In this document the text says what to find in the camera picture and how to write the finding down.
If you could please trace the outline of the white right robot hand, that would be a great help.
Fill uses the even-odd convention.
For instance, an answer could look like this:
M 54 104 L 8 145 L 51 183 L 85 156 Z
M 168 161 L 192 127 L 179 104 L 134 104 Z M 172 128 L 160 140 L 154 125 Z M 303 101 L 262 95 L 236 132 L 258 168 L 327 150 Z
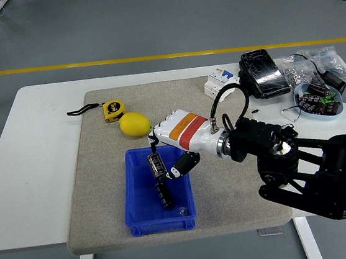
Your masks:
M 173 111 L 148 134 L 152 153 L 147 156 L 150 169 L 157 180 L 176 179 L 189 173 L 199 162 L 201 152 L 225 158 L 223 152 L 227 132 L 209 119 L 181 109 Z M 157 145 L 164 143 L 184 150 L 168 170 L 157 152 Z

